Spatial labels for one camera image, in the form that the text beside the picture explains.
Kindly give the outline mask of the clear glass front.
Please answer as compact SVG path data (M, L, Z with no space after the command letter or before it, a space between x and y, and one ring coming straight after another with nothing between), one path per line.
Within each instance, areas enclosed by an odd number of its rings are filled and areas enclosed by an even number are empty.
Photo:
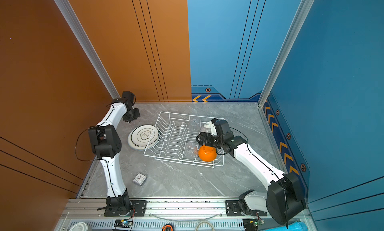
M187 142L184 156L185 160L194 160L198 155L198 144L196 142Z

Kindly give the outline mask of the clear glass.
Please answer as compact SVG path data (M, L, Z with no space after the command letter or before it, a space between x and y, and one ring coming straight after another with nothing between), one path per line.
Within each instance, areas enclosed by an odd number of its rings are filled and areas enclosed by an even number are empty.
M194 160L198 155L198 144L196 142L187 142L184 156L185 160Z
M200 121L198 119L191 119L189 123L189 127L192 129L199 129L200 128Z

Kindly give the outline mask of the clear glass back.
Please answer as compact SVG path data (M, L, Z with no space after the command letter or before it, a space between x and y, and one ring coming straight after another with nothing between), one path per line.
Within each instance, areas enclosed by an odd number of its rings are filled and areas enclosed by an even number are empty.
M199 129L200 128L200 121L198 119L191 119L189 123L189 127L192 129Z

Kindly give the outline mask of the white wire dish rack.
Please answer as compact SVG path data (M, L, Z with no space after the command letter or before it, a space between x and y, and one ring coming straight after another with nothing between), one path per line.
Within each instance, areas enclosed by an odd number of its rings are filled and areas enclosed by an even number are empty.
M198 119L201 128L203 124L211 121L213 117L160 112L154 125L161 133L160 141L153 148L146 149L144 156L185 165L209 168L222 167L224 165L224 156L222 155L217 156L213 162L204 162L199 158L199 155L194 160L185 160L183 158L187 142L196 142L198 144L196 137L200 133L200 128L190 128L191 119Z

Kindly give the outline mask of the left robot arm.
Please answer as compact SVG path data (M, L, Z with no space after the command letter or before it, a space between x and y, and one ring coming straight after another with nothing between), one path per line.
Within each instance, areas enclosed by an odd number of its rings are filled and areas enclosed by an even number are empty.
M122 141L117 132L120 121L128 122L140 117L138 108L134 108L136 97L132 92L123 92L122 97L113 99L103 119L88 129L92 152L100 161L106 178L107 197L105 216L130 216L132 204L124 184L120 152Z

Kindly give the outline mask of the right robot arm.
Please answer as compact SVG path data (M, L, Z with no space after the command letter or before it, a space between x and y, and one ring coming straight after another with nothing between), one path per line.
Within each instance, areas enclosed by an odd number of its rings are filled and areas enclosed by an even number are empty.
M300 179L296 173L286 174L267 162L252 149L243 133L235 136L234 131L226 120L212 119L201 126L196 141L203 149L223 150L224 156L241 162L266 188L265 194L249 190L239 196L243 215L266 212L278 224L288 226L289 220L307 207Z

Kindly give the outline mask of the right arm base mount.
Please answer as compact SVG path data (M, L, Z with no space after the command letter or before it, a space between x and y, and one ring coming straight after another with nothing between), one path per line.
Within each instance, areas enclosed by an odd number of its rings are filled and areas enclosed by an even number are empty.
M267 212L263 212L260 210L251 210L248 208L244 201L240 200L226 200L226 214L228 217L236 217L236 216L258 216L258 217L266 217Z

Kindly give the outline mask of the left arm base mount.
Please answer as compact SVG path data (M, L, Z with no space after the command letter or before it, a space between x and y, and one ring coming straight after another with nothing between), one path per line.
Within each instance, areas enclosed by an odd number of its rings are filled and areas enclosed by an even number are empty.
M147 208L146 200L133 200L127 205L107 206L104 212L105 217L143 217Z

